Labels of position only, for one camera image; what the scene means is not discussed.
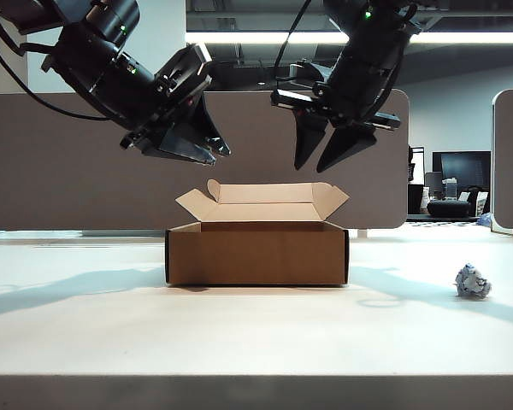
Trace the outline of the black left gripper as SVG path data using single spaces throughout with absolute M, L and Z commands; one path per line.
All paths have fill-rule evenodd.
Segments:
M 159 103 L 150 118 L 127 133 L 123 149 L 137 148 L 143 155 L 214 165 L 218 156 L 230 156 L 227 142 L 211 119 L 203 91 L 206 84 L 184 86 L 179 82 L 159 82 Z

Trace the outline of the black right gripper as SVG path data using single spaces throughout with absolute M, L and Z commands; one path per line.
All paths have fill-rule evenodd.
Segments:
M 278 88 L 271 94 L 272 105 L 289 109 L 294 114 L 294 167 L 297 170 L 325 136 L 327 124 L 336 129 L 317 163 L 318 173 L 375 145 L 376 127 L 394 130 L 400 126 L 396 115 L 380 111 L 382 100 L 392 89 L 387 82 L 363 88 L 361 81 L 314 63 L 292 64 L 285 80 L 309 87 L 313 93 L 309 97 Z

